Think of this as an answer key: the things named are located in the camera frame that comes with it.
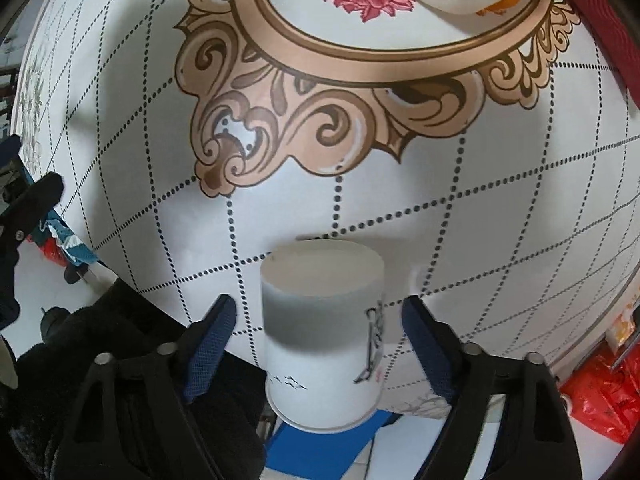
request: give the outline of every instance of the patterned tablecloth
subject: patterned tablecloth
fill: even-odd
[[[640,117],[565,0],[47,0],[15,131],[58,212],[183,324],[219,293],[264,366],[260,261],[345,238],[386,265],[382,408],[443,413],[399,323],[558,362],[639,260]]]

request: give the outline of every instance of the screw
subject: screw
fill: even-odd
[[[478,343],[465,343],[462,351],[467,355],[480,355],[482,353],[482,347]]]
[[[96,363],[97,365],[103,366],[105,364],[110,363],[112,359],[113,359],[113,355],[111,355],[108,352],[103,352],[101,354],[98,354],[95,357],[94,363]]]
[[[526,355],[525,359],[535,365],[543,365],[545,363],[544,356],[540,355],[537,352],[529,352]]]
[[[171,355],[175,354],[178,351],[178,345],[176,343],[162,343],[157,352],[160,355]]]

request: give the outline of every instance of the black clamp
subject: black clamp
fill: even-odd
[[[402,325],[424,372],[451,412],[415,480],[463,480],[491,397],[506,403],[484,480],[582,480],[574,433],[542,355],[524,360],[462,345],[417,296],[404,300]]]
[[[188,405],[206,393],[236,324],[222,294],[176,343],[146,356],[95,358],[69,416],[60,480],[223,480]]]

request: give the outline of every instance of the ornate gold frame pattern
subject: ornate gold frame pattern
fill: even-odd
[[[487,95],[533,108],[580,23],[565,0],[530,0],[468,40],[367,50],[305,34],[269,0],[188,1],[175,75],[198,98],[191,145],[200,187],[212,198],[259,184],[288,158],[319,176],[352,170],[372,149],[400,163],[414,137],[465,130]],[[221,129],[225,118],[255,142],[247,147]]]

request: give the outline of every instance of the blue fabric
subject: blue fabric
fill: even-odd
[[[378,410],[357,428],[334,434],[305,433],[282,424],[266,444],[267,467],[308,480],[340,480],[390,416]]]
[[[225,352],[226,343],[236,326],[236,316],[236,303],[229,298],[189,361],[182,390],[185,403],[191,404],[197,397],[209,391],[213,375]]]
[[[421,301],[412,303],[408,298],[402,304],[402,327],[409,338],[415,355],[422,365],[431,388],[436,395],[444,397],[451,404],[457,391],[453,386],[453,370],[445,353],[425,325],[416,310],[426,308]]]
[[[31,185],[34,183],[33,177],[27,171],[26,168],[22,168],[23,174],[27,182]],[[85,244],[80,243],[76,245],[73,241],[74,232],[64,223],[60,215],[51,210],[47,213],[47,217],[44,222],[41,222],[37,228],[34,229],[32,237],[36,243],[42,243],[51,235],[51,227],[57,235],[58,240],[62,243],[62,251],[65,253],[67,259],[76,267],[81,264],[93,264],[99,260],[98,256]]]
[[[68,260],[76,267],[81,264],[93,264],[98,261],[98,256],[80,241],[74,232],[65,226],[60,220],[47,218],[45,228],[53,236],[54,231],[56,244],[60,247]]]

